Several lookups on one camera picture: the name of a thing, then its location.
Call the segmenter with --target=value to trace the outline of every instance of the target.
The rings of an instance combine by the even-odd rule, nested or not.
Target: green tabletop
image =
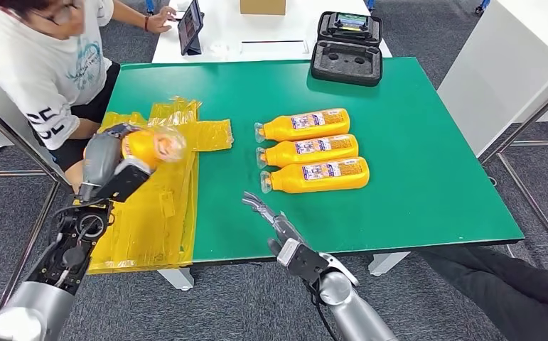
[[[523,235],[414,58],[384,61],[377,87],[315,80],[309,63],[276,61],[123,67],[108,110],[141,112],[179,95],[203,102],[203,120],[231,119],[230,150],[202,153],[193,261],[270,256],[273,229],[242,191],[283,210],[325,252],[506,243]],[[255,122],[346,108],[370,167],[359,190],[261,194]]]

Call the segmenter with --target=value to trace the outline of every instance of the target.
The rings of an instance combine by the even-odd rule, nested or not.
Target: bottle label
[[[309,154],[317,151],[349,148],[351,147],[351,140],[349,139],[349,136],[325,137],[322,139],[295,142],[294,146],[297,154]]]
[[[312,112],[310,114],[300,114],[291,117],[293,128],[303,129],[310,126],[323,126],[343,121],[343,115],[340,110],[324,110],[322,112]]]
[[[303,177],[305,180],[318,180],[336,176],[359,174],[361,172],[362,166],[356,158],[303,166]]]

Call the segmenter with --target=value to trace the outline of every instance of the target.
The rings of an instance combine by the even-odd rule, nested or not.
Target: yellow plastic wrap
[[[92,253],[90,274],[174,269],[192,263],[198,194],[198,153],[231,148],[229,120],[198,122],[200,102],[175,98],[155,104],[148,121],[139,113],[109,112],[101,129],[130,123],[174,126],[185,138],[181,161],[161,164],[126,202],[116,202],[109,227]]]

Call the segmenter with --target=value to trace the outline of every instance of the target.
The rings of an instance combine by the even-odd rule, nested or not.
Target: black carrying case
[[[382,40],[382,20],[369,17],[371,37],[347,37],[328,30],[336,14],[324,12],[320,16],[318,41],[311,56],[311,75],[320,80],[374,87],[382,78],[382,54],[378,48]]]

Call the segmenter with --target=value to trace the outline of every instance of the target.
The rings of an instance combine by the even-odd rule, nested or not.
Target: hand
[[[163,7],[159,14],[155,14],[148,18],[148,32],[163,33],[171,30],[171,25],[165,26],[165,23],[167,20],[175,20],[173,17],[175,13],[175,9],[172,9],[169,6]]]

